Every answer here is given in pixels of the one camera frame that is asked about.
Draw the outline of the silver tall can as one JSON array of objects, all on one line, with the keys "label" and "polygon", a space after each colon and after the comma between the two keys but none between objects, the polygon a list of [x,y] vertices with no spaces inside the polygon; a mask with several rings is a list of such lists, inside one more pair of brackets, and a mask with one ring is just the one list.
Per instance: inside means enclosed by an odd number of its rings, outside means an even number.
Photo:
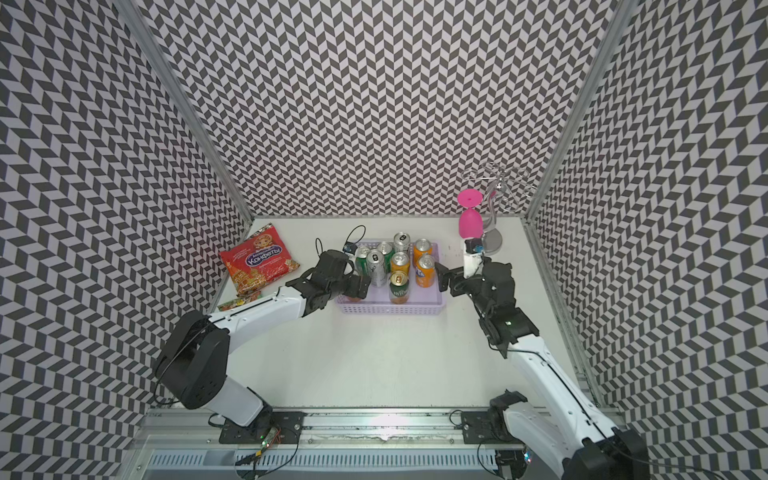
[{"label": "silver tall can", "polygon": [[366,262],[371,284],[375,287],[385,286],[388,282],[387,261],[382,252],[378,249],[371,249]]}]

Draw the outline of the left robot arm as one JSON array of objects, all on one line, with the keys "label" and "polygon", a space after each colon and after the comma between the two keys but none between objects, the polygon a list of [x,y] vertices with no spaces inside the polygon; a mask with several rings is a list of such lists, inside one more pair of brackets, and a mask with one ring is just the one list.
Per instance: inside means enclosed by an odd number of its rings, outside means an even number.
[{"label": "left robot arm", "polygon": [[274,294],[224,312],[183,315],[162,345],[153,374],[187,409],[208,409],[240,427],[265,427],[272,407],[229,377],[230,354],[276,326],[324,309],[338,296],[364,299],[370,284],[346,253],[324,251],[315,267]]}]

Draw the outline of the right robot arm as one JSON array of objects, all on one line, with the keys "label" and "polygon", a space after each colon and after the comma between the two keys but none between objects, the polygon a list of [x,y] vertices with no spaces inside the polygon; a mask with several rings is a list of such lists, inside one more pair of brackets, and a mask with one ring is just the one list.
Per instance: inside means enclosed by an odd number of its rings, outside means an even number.
[{"label": "right robot arm", "polygon": [[646,442],[620,429],[556,362],[517,304],[510,264],[486,259],[472,276],[461,267],[435,268],[439,290],[469,297],[490,348],[524,375],[550,414],[542,417],[522,393],[506,391],[489,403],[498,439],[521,441],[561,479],[649,478]]}]

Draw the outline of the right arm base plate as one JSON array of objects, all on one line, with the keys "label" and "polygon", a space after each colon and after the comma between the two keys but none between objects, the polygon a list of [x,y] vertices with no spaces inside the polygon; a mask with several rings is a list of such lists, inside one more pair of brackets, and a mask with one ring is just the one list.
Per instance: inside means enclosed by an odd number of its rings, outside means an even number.
[{"label": "right arm base plate", "polygon": [[483,411],[461,411],[459,427],[463,441],[468,445],[509,444],[522,445],[523,442],[508,431],[500,414]]}]

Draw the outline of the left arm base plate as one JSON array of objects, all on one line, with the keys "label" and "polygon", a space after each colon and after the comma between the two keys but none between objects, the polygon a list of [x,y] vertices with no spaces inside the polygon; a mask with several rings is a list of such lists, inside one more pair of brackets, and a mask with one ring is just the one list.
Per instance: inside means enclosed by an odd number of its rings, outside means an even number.
[{"label": "left arm base plate", "polygon": [[272,428],[279,431],[282,445],[295,445],[300,438],[306,413],[299,410],[272,411],[260,413],[246,427],[226,420],[220,431],[219,443],[231,445],[257,445],[267,438]]}]

